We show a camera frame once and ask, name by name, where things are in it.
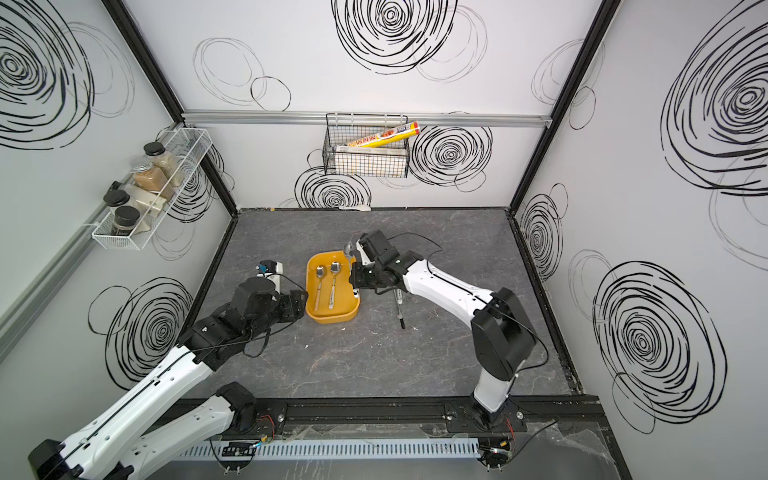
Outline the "silver spoon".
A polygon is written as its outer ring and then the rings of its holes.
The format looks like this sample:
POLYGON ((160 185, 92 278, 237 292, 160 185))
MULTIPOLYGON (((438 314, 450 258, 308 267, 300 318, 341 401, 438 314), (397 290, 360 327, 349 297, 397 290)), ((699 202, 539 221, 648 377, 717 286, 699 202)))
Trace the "silver spoon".
POLYGON ((323 279, 326 275, 325 266, 324 265, 317 266, 315 273, 316 273, 317 284, 316 284, 316 290, 315 290, 314 311, 318 313, 320 310, 323 279))
POLYGON ((335 308, 335 292, 337 277, 341 272, 341 263, 339 261, 333 261, 330 265, 330 273, 332 276, 331 289, 329 294, 328 308, 333 310, 335 308))

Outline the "patterned handle spoon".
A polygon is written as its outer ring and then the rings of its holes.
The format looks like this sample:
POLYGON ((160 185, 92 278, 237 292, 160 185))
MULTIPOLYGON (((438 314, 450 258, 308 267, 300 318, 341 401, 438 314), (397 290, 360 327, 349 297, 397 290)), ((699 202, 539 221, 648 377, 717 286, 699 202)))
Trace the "patterned handle spoon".
POLYGON ((357 261, 357 248, 355 243, 347 242, 343 247, 343 253, 350 264, 357 261))

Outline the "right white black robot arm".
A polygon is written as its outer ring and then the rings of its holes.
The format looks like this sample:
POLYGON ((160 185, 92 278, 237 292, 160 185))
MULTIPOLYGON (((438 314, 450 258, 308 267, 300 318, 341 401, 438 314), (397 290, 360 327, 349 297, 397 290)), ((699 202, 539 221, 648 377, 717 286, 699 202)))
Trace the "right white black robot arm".
POLYGON ((351 261, 354 289, 421 297, 470 329, 481 366, 473 399, 487 415, 497 416, 519 370, 540 343, 517 295, 508 288, 493 291, 462 281, 434 266, 428 256, 399 251, 380 230, 348 242, 343 252, 351 261))

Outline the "black handle spoon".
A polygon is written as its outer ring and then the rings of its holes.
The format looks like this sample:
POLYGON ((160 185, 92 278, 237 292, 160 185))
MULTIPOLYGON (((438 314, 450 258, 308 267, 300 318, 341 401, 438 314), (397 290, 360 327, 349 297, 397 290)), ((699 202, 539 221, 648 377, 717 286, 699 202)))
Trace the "black handle spoon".
POLYGON ((396 302, 396 317, 398 319, 400 327, 403 330, 405 330, 406 329, 406 325, 405 325, 405 320, 404 320, 404 315, 403 315, 403 310, 402 310, 402 306, 403 306, 403 292, 401 290, 399 290, 399 289, 395 290, 394 291, 394 297, 395 297, 395 302, 396 302))

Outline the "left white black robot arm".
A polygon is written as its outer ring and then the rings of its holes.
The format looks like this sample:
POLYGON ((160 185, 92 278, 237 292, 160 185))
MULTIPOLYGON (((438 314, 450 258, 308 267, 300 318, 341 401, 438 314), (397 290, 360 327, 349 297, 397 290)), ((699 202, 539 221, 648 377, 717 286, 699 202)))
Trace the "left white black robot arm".
POLYGON ((256 398, 231 382, 169 423, 160 419, 194 386, 277 323, 305 313, 308 292, 280 290, 281 274, 251 277, 232 299, 196 321, 163 360, 111 407, 62 441, 47 439, 28 456, 37 479, 140 479, 195 444, 229 430, 245 433, 259 418, 256 398))

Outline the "yellow plastic storage box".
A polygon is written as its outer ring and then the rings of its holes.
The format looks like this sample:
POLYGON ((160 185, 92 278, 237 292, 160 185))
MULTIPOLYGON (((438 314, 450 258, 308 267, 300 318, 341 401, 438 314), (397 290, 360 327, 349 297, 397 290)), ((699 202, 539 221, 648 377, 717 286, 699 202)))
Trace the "yellow plastic storage box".
POLYGON ((316 323, 344 323, 357 316, 360 298, 350 283, 353 265, 354 260, 347 258, 341 250, 318 253, 309 259, 306 312, 316 323))

